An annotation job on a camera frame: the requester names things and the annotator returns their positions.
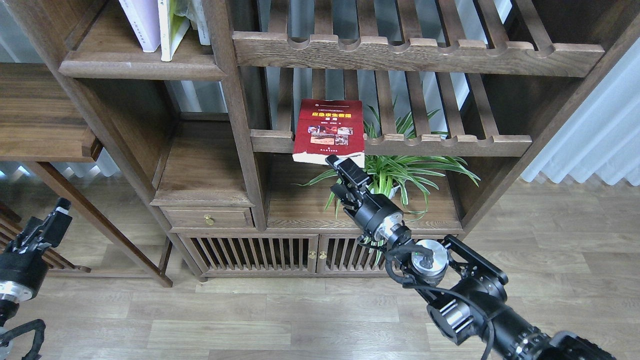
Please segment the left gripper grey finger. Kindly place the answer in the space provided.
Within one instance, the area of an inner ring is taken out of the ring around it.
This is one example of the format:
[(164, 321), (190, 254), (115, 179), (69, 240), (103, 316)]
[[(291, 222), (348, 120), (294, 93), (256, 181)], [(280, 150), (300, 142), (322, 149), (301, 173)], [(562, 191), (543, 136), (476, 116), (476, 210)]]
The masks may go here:
[(55, 209), (44, 219), (35, 230), (35, 248), (45, 251), (46, 248), (57, 248), (61, 243), (68, 227), (73, 221), (69, 215), (71, 201), (60, 197), (55, 203)]

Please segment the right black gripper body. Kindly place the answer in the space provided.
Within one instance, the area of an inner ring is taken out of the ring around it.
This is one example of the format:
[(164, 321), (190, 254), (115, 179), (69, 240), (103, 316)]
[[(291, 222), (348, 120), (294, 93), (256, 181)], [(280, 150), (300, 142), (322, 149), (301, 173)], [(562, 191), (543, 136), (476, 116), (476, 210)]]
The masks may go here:
[(405, 238), (403, 211), (384, 194), (372, 194), (366, 188), (341, 187), (340, 202), (365, 237), (382, 243), (396, 243)]

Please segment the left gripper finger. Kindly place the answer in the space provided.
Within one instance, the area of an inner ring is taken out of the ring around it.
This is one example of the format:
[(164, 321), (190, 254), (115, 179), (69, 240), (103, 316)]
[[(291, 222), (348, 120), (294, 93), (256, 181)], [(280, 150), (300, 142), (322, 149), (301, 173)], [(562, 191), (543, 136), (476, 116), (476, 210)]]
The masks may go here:
[(41, 232), (46, 227), (46, 220), (30, 217), (25, 228), (17, 236), (18, 248), (48, 248), (48, 242), (41, 240)]

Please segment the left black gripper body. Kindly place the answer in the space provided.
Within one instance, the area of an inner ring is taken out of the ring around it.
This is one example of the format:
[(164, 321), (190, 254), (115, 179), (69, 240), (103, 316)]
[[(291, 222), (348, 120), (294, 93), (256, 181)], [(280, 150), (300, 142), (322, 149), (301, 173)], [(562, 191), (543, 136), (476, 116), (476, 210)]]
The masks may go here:
[(22, 303), (37, 296), (48, 272), (42, 255), (50, 244), (42, 237), (32, 237), (19, 246), (11, 240), (0, 259), (1, 299)]

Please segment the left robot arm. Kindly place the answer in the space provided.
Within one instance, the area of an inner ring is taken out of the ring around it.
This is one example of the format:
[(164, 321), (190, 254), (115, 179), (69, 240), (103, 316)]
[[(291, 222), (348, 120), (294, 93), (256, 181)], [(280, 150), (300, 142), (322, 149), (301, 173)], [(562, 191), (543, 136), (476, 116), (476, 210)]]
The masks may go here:
[(69, 216), (71, 202), (58, 198), (54, 210), (45, 219), (30, 217), (24, 230), (10, 240), (0, 255), (0, 321), (1, 358), (12, 350), (14, 339), (34, 331), (32, 346), (24, 360), (39, 360), (45, 340), (46, 324), (35, 319), (10, 330), (5, 323), (16, 315), (19, 305), (37, 296), (48, 272), (42, 256), (48, 248), (57, 248), (73, 218)]

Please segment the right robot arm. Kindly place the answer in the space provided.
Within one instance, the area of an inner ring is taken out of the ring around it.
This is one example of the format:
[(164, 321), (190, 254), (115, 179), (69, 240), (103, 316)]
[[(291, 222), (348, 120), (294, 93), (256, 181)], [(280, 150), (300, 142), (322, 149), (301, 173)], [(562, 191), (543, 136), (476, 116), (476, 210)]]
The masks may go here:
[(414, 240), (402, 210), (369, 191), (370, 176), (355, 162), (336, 155), (326, 162), (341, 180), (331, 191), (362, 230), (359, 244), (384, 256), (387, 274), (420, 294), (434, 325), (457, 346), (478, 336), (486, 344), (483, 359), (490, 351), (505, 360), (613, 359), (576, 333), (550, 337), (527, 322), (506, 305), (505, 272), (454, 235)]

